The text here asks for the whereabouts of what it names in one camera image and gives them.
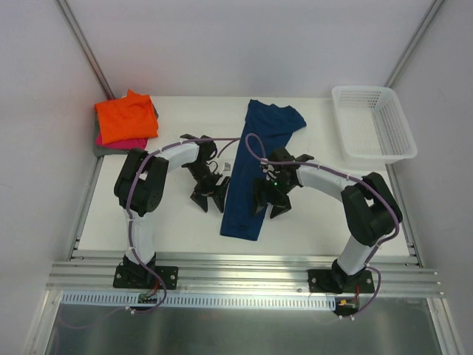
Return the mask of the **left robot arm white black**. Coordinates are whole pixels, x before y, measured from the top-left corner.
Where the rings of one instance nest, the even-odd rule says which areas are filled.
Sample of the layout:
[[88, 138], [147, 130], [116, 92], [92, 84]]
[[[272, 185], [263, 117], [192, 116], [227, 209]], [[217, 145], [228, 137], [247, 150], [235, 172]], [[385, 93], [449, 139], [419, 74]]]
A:
[[156, 257], [151, 213], [160, 205], [169, 172], [187, 169], [196, 181], [191, 200], [207, 212], [211, 198], [219, 212], [224, 212], [230, 178], [212, 172], [208, 166], [217, 156], [217, 141], [206, 135], [182, 135], [178, 142], [157, 151], [132, 149], [126, 156], [114, 195], [123, 208], [128, 229], [121, 274], [129, 274], [137, 286], [147, 287], [154, 282]]

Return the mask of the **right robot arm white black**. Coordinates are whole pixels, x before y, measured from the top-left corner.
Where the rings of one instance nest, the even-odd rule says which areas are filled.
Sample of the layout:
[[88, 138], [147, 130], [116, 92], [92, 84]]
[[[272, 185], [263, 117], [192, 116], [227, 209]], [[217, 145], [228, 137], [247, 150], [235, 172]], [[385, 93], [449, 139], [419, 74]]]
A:
[[292, 156], [286, 149], [275, 150], [260, 161], [261, 177], [253, 181], [253, 213], [271, 207], [270, 217], [289, 212], [289, 193], [296, 187], [311, 188], [341, 202], [350, 232], [344, 250], [316, 287], [340, 294], [349, 291], [385, 240], [400, 230], [401, 210], [384, 178], [371, 172], [349, 175], [320, 164], [310, 155]]

